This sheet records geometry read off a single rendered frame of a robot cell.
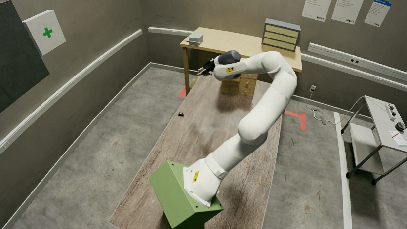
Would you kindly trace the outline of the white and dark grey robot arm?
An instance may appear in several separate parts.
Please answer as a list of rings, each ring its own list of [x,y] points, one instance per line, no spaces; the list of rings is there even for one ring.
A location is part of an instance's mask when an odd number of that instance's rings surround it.
[[[273,82],[259,103],[240,121],[238,134],[206,158],[188,168],[183,167],[184,189],[207,208],[229,171],[265,143],[269,129],[280,118],[297,87],[295,72],[279,52],[269,51],[240,59],[235,50],[216,57],[215,78],[223,81],[237,79],[240,74],[268,73]]]

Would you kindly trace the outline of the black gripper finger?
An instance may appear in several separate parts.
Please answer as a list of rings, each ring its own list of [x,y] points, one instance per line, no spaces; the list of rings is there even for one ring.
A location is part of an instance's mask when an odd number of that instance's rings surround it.
[[[203,72],[198,73],[198,75],[204,75],[204,76],[208,76],[208,75],[212,75],[212,71],[210,71],[209,69],[211,68],[211,66],[209,66],[206,70],[204,70]]]
[[[211,58],[209,61],[207,61],[202,68],[198,69],[198,71],[203,71],[203,70],[207,69],[212,60],[214,60],[214,59]]]

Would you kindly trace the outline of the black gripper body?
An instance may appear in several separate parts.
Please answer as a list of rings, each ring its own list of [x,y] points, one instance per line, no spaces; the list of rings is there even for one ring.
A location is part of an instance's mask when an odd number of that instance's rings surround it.
[[[215,63],[214,63],[214,60],[212,60],[211,61],[211,63],[210,63],[210,65],[209,66],[211,66],[211,68],[209,69],[210,71],[214,71],[214,68],[215,68]]]

